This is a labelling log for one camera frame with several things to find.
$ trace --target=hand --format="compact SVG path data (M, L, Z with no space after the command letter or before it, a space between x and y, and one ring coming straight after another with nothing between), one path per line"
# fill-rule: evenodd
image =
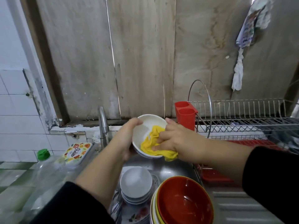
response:
M208 149L209 139L191 131L173 120L166 118L168 123L165 131L160 132L153 150L172 150L178 153L178 158L191 163L201 163Z
M127 161L135 154L135 150L132 145L133 129L141 124L143 124L143 122L138 118L130 119L120 128L110 142L110 144L114 144L115 148L119 149L124 161Z

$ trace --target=dish rack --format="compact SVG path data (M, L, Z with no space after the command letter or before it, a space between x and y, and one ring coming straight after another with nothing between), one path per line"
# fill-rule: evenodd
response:
M207 101L190 101L195 82L204 86ZM196 131L207 138L298 154L299 119L287 115L287 108L294 105L292 101L283 98L212 101L205 84L197 79L190 87L188 102L198 110ZM202 175L202 170L211 168L201 165L199 169Z

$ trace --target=red bowl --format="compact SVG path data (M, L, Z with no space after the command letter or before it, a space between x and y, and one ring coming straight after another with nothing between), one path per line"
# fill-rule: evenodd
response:
M172 177L160 186L159 213L166 224L212 224L214 210L207 192L187 177Z

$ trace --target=black sleeve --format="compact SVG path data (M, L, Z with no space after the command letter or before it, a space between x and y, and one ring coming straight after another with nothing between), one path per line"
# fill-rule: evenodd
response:
M246 162L244 191L284 223L298 223L299 156L256 147Z
M33 223L114 223L105 207L88 192L66 182L30 222Z

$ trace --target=plastic bottle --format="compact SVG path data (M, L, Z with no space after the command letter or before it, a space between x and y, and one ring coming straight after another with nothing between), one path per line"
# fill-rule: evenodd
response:
M30 221L58 192L67 173L64 158L51 156L47 149L39 150L37 159L33 179L35 190L23 207L26 221Z

